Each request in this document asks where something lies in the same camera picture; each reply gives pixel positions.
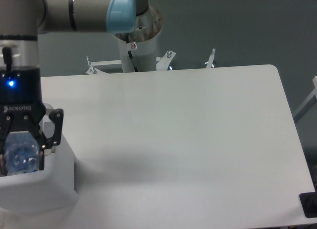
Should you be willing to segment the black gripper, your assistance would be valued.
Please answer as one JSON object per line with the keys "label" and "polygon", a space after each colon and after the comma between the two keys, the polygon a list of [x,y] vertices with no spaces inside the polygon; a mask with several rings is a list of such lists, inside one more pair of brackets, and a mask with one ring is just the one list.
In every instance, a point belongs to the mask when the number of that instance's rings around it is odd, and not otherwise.
{"label": "black gripper", "polygon": [[10,132],[28,131],[39,145],[39,170],[45,167],[45,150],[60,145],[64,111],[49,110],[54,133],[47,138],[40,127],[46,113],[42,101],[39,68],[0,69],[0,172],[7,175],[4,145]]}

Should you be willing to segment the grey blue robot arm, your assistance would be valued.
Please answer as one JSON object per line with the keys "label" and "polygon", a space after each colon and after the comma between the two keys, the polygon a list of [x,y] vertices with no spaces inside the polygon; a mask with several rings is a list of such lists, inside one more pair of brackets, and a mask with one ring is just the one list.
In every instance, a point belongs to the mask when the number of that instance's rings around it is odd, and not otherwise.
{"label": "grey blue robot arm", "polygon": [[38,35],[130,33],[149,0],[0,0],[0,174],[42,171],[64,112],[42,101]]}

